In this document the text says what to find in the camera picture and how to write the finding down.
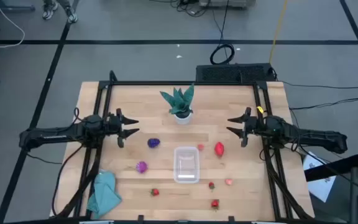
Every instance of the artificial plant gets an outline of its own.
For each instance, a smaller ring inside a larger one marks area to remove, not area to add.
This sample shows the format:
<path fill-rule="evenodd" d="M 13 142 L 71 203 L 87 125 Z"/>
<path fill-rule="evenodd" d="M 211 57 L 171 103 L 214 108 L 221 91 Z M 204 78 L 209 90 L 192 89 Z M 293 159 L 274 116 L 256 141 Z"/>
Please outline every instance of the artificial plant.
<path fill-rule="evenodd" d="M 173 88 L 173 96 L 162 91 L 160 91 L 160 93 L 172 107 L 172 109 L 169 110 L 169 113 L 175 114 L 180 118 L 185 118 L 193 112 L 190 109 L 190 104 L 194 96 L 194 83 L 191 84 L 184 93 L 182 93 L 181 88 L 179 88 L 179 90 Z"/>

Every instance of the white pot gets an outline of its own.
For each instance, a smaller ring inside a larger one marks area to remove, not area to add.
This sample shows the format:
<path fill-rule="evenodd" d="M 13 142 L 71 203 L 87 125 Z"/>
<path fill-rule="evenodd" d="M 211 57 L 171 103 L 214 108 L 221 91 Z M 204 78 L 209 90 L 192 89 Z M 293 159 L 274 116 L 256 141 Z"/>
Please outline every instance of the white pot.
<path fill-rule="evenodd" d="M 176 114 L 174 114 L 174 116 L 178 124 L 188 124 L 193 116 L 193 113 L 190 113 L 186 118 L 178 118 Z"/>

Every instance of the purple flower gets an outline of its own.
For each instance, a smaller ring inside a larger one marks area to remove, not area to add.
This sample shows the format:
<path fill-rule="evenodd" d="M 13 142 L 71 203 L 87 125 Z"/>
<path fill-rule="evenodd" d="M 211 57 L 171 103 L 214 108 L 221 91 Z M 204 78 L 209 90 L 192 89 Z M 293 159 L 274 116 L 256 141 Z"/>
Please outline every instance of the purple flower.
<path fill-rule="evenodd" d="M 136 170 L 143 174 L 147 170 L 147 164 L 143 161 L 140 161 L 136 164 Z"/>
<path fill-rule="evenodd" d="M 150 148 L 157 147 L 159 144 L 160 144 L 160 140 L 159 140 L 159 139 L 149 139 L 149 140 L 147 141 L 147 145 L 148 145 Z"/>

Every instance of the green leaves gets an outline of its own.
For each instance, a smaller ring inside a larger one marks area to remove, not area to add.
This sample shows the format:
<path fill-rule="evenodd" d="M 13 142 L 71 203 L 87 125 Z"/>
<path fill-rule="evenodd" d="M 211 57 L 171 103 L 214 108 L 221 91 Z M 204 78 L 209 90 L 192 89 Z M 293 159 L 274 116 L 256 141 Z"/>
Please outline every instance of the green leaves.
<path fill-rule="evenodd" d="M 172 109 L 169 110 L 171 114 L 185 113 L 185 112 L 193 112 L 190 109 L 191 101 L 193 100 L 194 95 L 194 83 L 182 93 L 181 88 L 177 90 L 173 88 L 173 96 L 168 93 L 160 91 L 162 97 L 170 104 Z"/>

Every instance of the red strawberry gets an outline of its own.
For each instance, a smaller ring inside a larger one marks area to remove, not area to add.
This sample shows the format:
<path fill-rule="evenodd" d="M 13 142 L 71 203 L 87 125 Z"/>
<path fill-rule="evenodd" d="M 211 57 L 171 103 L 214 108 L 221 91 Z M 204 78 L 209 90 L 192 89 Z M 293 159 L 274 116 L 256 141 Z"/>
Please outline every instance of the red strawberry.
<path fill-rule="evenodd" d="M 226 180 L 224 180 L 225 181 L 225 183 L 227 184 L 227 185 L 232 185 L 233 184 L 233 180 L 232 179 L 226 179 Z"/>
<path fill-rule="evenodd" d="M 160 192 L 158 191 L 158 189 L 152 189 L 151 194 L 152 194 L 153 196 L 157 196 L 157 195 L 160 194 Z"/>
<path fill-rule="evenodd" d="M 224 146 L 221 142 L 218 142 L 216 143 L 215 145 L 215 154 L 218 156 L 218 157 L 222 157 L 223 156 L 223 153 L 224 153 Z"/>
<path fill-rule="evenodd" d="M 208 184 L 208 187 L 209 187 L 209 189 L 213 190 L 213 189 L 215 188 L 215 185 L 214 185 L 213 182 L 210 182 L 210 183 Z"/>
<path fill-rule="evenodd" d="M 203 144 L 198 144 L 197 149 L 200 150 L 200 151 L 204 150 L 204 145 Z"/>
<path fill-rule="evenodd" d="M 212 201 L 211 208 L 213 208 L 215 210 L 219 209 L 219 200 L 218 199 L 215 199 L 215 200 Z"/>

